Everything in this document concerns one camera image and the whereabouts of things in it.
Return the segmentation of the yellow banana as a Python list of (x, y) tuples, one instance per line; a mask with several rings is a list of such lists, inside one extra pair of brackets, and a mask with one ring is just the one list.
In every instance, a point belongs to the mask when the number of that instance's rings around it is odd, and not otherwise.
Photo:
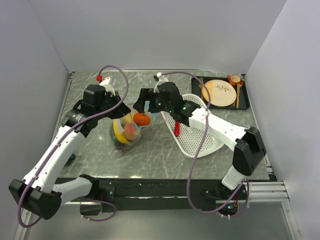
[(113, 132), (115, 134), (116, 139), (120, 143), (128, 145), (128, 146), (131, 145), (131, 142), (125, 137), (124, 133), (123, 132), (120, 133), (120, 131), (118, 130), (118, 121), (117, 120), (113, 121)]

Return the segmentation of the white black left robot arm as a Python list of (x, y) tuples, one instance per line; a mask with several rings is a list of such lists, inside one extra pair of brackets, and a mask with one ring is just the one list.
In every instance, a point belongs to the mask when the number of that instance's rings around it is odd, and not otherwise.
[(42, 219), (52, 218), (61, 205), (84, 197), (101, 197), (99, 181), (87, 174), (56, 184), (56, 180), (80, 145), (104, 118), (119, 119), (131, 112), (110, 83), (91, 84), (83, 98), (66, 113), (56, 137), (39, 162), (23, 180), (14, 179), (8, 189), (19, 209), (26, 209)]

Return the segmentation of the clear zip top bag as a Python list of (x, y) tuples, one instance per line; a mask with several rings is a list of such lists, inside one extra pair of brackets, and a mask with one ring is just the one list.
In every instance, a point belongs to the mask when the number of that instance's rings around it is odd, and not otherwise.
[(143, 113), (135, 110), (133, 105), (133, 103), (128, 105), (130, 113), (114, 119), (110, 126), (109, 136), (117, 151), (124, 152), (132, 147), (140, 139), (143, 129), (150, 127), (156, 121), (156, 114), (147, 111), (148, 101), (144, 105), (145, 111)]

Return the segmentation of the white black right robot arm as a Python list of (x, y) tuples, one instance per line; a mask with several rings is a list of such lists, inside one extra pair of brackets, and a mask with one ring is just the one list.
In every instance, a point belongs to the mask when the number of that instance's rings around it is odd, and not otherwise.
[(146, 102), (149, 102), (150, 113), (166, 112), (175, 121), (203, 131), (233, 151), (232, 166), (218, 188), (219, 195), (224, 199), (230, 199), (236, 194), (236, 187), (245, 177), (252, 175), (266, 155), (262, 136), (256, 127), (244, 128), (234, 125), (213, 115), (200, 104), (184, 100), (173, 82), (167, 81), (155, 88), (141, 89), (133, 108), (143, 113)]

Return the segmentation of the red grape bunch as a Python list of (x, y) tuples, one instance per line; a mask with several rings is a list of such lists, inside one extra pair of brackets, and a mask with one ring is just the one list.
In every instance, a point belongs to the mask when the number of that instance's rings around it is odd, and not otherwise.
[(120, 143), (114, 143), (114, 146), (117, 151), (123, 152), (123, 151), (127, 151), (128, 149), (130, 149), (133, 145), (132, 144), (128, 145), (128, 144), (120, 142)]

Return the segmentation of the small orange pumpkin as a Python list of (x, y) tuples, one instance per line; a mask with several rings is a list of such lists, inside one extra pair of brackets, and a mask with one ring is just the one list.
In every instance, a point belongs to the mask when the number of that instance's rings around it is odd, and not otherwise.
[(145, 113), (135, 113), (133, 120), (138, 126), (147, 126), (151, 123), (151, 118)]

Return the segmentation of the orange peach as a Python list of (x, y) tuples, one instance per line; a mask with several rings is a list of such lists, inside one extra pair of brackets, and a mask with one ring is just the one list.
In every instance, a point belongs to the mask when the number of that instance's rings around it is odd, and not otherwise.
[(133, 123), (127, 123), (124, 126), (124, 136), (128, 139), (128, 140), (133, 140), (138, 136), (138, 131), (136, 126)]

